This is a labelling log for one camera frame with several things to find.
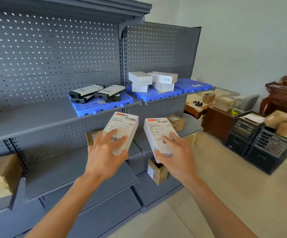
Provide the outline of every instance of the black plastic crate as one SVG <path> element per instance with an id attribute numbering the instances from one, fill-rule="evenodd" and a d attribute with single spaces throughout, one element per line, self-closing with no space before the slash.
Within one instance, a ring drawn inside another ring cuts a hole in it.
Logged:
<path id="1" fill-rule="evenodd" d="M 271 175 L 283 163 L 285 159 L 286 157 L 281 160 L 253 145 L 245 157 L 246 161 L 256 166 L 268 175 Z"/>
<path id="2" fill-rule="evenodd" d="M 240 118 L 250 113 L 260 115 L 259 113 L 256 113 L 254 111 L 248 111 L 239 114 L 235 117 L 234 126 L 232 128 L 233 133 L 237 134 L 238 136 L 247 140 L 248 142 L 252 142 L 255 139 L 258 132 L 260 131 L 260 129 L 264 126 L 264 124 L 253 124 L 250 121 Z"/>
<path id="3" fill-rule="evenodd" d="M 287 138 L 262 128 L 253 145 L 270 155 L 284 160 L 287 157 Z"/>
<path id="4" fill-rule="evenodd" d="M 236 134 L 230 133 L 224 145 L 234 153 L 244 157 L 251 146 L 251 143 Z"/>

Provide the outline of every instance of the person's left hand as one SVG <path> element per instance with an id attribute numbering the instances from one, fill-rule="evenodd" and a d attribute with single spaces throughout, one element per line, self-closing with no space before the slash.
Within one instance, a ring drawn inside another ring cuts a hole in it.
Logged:
<path id="1" fill-rule="evenodd" d="M 118 156 L 113 154 L 113 149 L 120 147 L 127 140 L 127 136 L 123 136 L 118 141 L 109 142 L 116 132 L 117 129 L 114 129 L 103 138 L 102 131 L 98 132 L 94 145 L 88 147 L 88 161 L 84 175 L 96 176 L 101 181 L 107 180 L 128 159 L 128 152 L 125 149 Z"/>

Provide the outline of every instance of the hand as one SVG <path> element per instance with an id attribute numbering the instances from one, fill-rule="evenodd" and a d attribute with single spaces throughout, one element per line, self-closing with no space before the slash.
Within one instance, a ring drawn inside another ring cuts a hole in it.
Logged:
<path id="1" fill-rule="evenodd" d="M 173 132 L 170 132 L 170 136 L 174 141 L 164 135 L 162 138 L 170 146 L 173 156 L 165 157 L 156 149 L 156 159 L 164 164 L 177 180 L 185 184 L 191 178 L 197 177 L 192 150 L 185 139 L 179 138 Z"/>
<path id="2" fill-rule="evenodd" d="M 88 161 L 84 176 L 96 176 L 100 182 L 112 177 L 119 166 L 128 158 L 128 152 L 124 149 L 120 155 L 114 155 L 113 149 L 120 147 L 127 140 L 123 136 L 120 140 L 109 142 L 117 129 L 110 131 L 102 138 L 102 131 L 98 132 L 94 145 L 88 147 Z"/>

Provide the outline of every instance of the forearm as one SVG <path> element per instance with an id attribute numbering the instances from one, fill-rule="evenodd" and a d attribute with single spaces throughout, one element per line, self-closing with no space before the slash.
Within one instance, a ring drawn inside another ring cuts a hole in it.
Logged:
<path id="1" fill-rule="evenodd" d="M 216 238 L 257 237 L 202 179 L 196 176 L 183 184 L 192 194 Z"/>
<path id="2" fill-rule="evenodd" d="M 68 235 L 79 212 L 100 185 L 99 177 L 81 176 L 66 195 L 28 233 L 26 238 L 64 238 Z"/>

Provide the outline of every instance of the tile floor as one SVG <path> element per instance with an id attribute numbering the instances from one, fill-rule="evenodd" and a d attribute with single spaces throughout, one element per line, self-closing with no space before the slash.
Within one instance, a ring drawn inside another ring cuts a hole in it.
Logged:
<path id="1" fill-rule="evenodd" d="M 287 237 L 287 159 L 268 176 L 207 133 L 197 133 L 192 148 L 199 176 L 258 237 Z M 119 237 L 214 236 L 193 198 L 182 189 L 109 238 Z"/>

